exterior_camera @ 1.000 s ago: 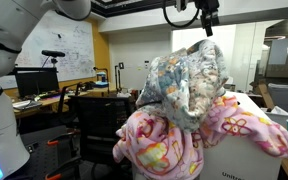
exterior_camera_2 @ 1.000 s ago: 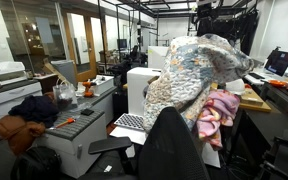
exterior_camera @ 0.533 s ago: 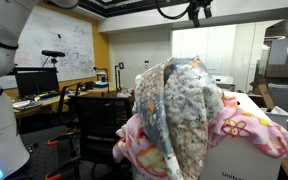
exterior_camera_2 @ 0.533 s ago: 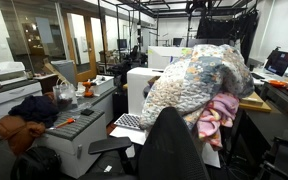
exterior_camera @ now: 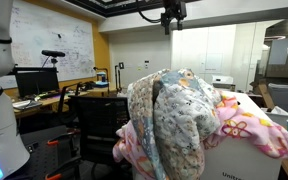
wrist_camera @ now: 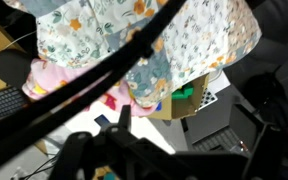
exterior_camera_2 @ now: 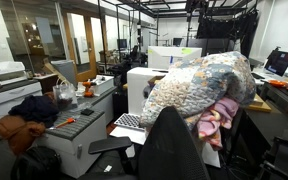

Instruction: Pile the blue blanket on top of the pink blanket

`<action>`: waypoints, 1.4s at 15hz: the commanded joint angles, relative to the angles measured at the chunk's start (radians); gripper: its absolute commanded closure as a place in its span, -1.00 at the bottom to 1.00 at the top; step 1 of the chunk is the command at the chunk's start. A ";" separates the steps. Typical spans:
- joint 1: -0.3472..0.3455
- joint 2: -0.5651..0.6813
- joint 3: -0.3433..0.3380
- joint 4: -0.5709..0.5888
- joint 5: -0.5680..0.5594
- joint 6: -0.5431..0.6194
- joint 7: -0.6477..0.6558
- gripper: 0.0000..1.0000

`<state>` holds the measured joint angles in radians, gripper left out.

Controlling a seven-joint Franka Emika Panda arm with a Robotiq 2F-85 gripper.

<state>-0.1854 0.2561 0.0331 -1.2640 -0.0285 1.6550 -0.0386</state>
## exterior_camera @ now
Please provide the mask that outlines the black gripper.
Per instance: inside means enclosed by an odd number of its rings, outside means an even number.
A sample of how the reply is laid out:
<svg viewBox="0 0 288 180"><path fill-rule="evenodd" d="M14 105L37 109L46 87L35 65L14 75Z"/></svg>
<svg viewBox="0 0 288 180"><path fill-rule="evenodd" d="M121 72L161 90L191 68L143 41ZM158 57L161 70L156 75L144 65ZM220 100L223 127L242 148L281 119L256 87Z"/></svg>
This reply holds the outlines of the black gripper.
<svg viewBox="0 0 288 180"><path fill-rule="evenodd" d="M177 29L183 29L183 20L187 16L186 3L183 0L163 0L165 12L161 14L161 25L166 35L170 34L170 23L177 20Z"/></svg>

